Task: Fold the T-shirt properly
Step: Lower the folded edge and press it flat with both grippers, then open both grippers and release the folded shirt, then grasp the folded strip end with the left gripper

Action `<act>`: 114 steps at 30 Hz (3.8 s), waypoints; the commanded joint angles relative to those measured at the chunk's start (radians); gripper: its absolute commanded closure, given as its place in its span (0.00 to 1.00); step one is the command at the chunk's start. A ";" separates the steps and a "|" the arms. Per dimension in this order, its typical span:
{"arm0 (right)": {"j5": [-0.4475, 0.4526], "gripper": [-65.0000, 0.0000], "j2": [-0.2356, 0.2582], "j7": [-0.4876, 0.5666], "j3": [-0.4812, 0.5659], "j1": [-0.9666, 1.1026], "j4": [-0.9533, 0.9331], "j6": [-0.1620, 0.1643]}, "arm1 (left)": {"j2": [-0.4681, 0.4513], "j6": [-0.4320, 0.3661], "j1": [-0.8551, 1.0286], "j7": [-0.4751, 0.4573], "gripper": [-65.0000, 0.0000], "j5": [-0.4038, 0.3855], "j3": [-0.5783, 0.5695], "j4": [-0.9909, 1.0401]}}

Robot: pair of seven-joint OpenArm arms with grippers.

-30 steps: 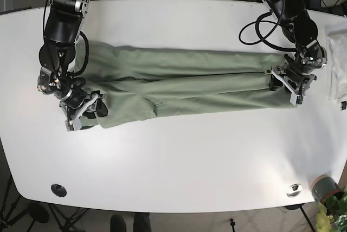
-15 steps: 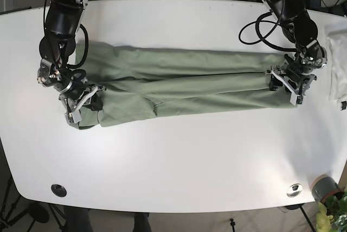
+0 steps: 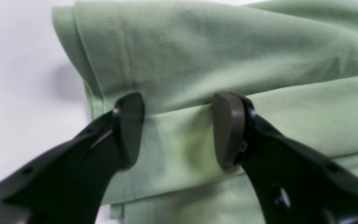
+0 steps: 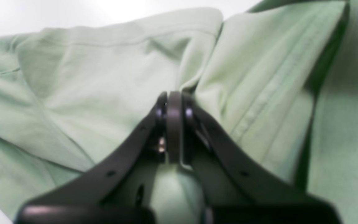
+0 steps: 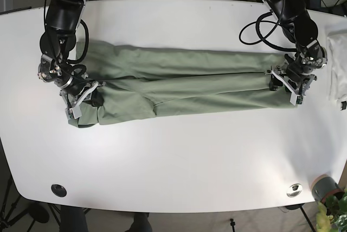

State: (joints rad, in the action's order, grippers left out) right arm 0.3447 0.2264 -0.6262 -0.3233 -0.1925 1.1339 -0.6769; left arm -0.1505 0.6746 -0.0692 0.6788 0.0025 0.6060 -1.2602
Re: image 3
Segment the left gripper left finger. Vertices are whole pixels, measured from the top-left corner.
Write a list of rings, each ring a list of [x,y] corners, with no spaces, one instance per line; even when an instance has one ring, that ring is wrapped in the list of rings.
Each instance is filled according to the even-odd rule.
[[[138,160],[144,118],[142,94],[127,94],[0,181],[0,224],[94,224],[112,177]]]

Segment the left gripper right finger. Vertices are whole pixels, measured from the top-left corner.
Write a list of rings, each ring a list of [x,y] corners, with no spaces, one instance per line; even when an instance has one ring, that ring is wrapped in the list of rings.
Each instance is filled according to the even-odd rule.
[[[358,224],[358,177],[284,136],[253,102],[231,92],[212,99],[218,163],[240,165],[267,224]]]

